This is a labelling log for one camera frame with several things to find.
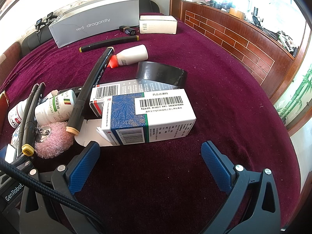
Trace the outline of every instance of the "purple tablecloth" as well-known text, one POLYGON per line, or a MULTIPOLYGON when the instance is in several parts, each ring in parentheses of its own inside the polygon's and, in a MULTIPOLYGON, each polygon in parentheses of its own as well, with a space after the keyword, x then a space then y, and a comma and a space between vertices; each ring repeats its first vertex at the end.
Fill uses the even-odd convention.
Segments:
MULTIPOLYGON (((50 40, 24 57, 3 85, 12 108, 35 83, 46 93, 83 85, 104 49, 79 53, 79 47, 121 37, 118 30, 58 49, 50 40)), ((147 144, 106 147, 78 201, 98 213, 109 233, 198 233, 226 198, 200 155, 211 140, 234 164, 261 172, 270 168, 280 199, 282 224, 300 193, 300 172, 288 133, 256 80, 223 48, 178 22, 176 35, 139 34, 140 42, 116 45, 115 53, 144 44, 149 61, 188 71, 185 91, 197 121, 187 137, 147 144)), ((137 65, 107 68, 101 83, 133 79, 137 65)), ((14 129, 6 120, 0 146, 14 129)), ((68 163, 82 147, 61 156, 36 159, 40 171, 68 163)))

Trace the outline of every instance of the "barcode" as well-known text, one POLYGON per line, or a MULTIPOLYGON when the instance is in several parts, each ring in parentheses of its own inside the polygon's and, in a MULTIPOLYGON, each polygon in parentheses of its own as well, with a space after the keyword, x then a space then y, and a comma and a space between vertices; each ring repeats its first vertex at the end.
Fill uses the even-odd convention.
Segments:
POLYGON ((150 99, 141 99, 141 107, 151 107, 151 106, 161 106, 161 105, 172 105, 172 104, 182 104, 181 96, 175 97, 159 97, 159 98, 150 98, 150 99))
POLYGON ((118 95, 118 84, 102 86, 96 89, 96 99, 118 95))
POLYGON ((145 142, 143 128, 119 129, 116 132, 123 144, 140 144, 145 142))

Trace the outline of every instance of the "yellow marker cap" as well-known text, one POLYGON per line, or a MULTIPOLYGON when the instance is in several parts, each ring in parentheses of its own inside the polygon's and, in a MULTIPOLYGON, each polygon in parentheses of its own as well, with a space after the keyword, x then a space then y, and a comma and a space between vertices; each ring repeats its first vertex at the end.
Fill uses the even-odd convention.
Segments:
POLYGON ((26 155, 26 156, 32 156, 35 152, 34 148, 29 145, 29 144, 24 144, 21 148, 21 151, 26 155))
POLYGON ((80 133, 80 131, 72 127, 66 127, 66 132, 71 133, 73 135, 78 135, 80 133))

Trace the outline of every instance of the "product box on shelf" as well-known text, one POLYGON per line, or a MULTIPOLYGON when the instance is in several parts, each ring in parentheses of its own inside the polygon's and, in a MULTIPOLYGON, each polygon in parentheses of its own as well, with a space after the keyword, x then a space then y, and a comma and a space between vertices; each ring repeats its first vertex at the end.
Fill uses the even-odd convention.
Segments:
POLYGON ((114 145, 187 136, 196 121, 184 89, 106 97, 101 130, 114 145))
POLYGON ((49 25, 49 29, 60 48, 120 26, 137 26, 138 1, 93 0, 62 13, 49 25))
POLYGON ((133 79, 95 85, 90 96, 90 107, 97 117, 102 117, 103 101, 107 96, 138 92, 178 89, 177 86, 143 79, 133 79))

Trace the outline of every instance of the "black battery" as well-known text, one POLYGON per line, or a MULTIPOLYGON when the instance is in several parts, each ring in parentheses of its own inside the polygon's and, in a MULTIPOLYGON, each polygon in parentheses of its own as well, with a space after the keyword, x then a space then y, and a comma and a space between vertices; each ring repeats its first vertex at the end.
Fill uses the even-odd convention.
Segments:
POLYGON ((127 35, 130 35, 130 36, 136 35, 136 30, 133 29, 133 28, 130 28, 130 27, 128 27, 128 26, 120 26, 120 27, 119 27, 119 30, 120 30, 121 32, 124 32, 124 33, 127 34, 127 35))

